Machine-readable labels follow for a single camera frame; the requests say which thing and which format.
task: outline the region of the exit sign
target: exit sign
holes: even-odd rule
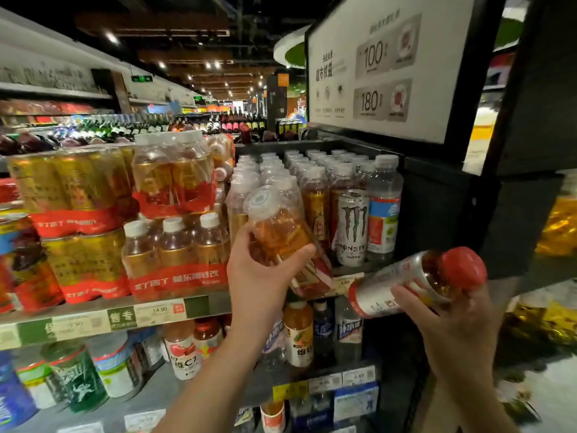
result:
[[[134,75],[130,76],[133,82],[152,82],[151,75]]]

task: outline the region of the monster ultra can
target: monster ultra can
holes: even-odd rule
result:
[[[336,229],[336,259],[357,267],[365,261],[369,226],[369,197],[364,190],[342,190]]]

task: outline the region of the human hand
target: human hand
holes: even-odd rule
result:
[[[316,248],[309,244],[278,266],[264,266],[250,255],[251,233],[249,224],[237,233],[226,269],[233,305],[231,330],[239,328],[264,344],[281,315],[292,278],[307,265]]]
[[[401,286],[391,289],[421,331],[432,371],[445,386],[491,386],[500,319],[486,286],[468,292],[436,315]]]

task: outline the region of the ceiling light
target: ceiling light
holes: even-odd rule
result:
[[[110,41],[110,42],[113,43],[114,45],[120,44],[120,41],[118,40],[118,38],[116,37],[116,35],[113,34],[112,32],[110,32],[110,31],[105,32],[105,36],[108,38],[108,41]]]

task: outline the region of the white sign board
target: white sign board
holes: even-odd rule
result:
[[[309,119],[443,144],[474,0],[344,0],[309,36]]]

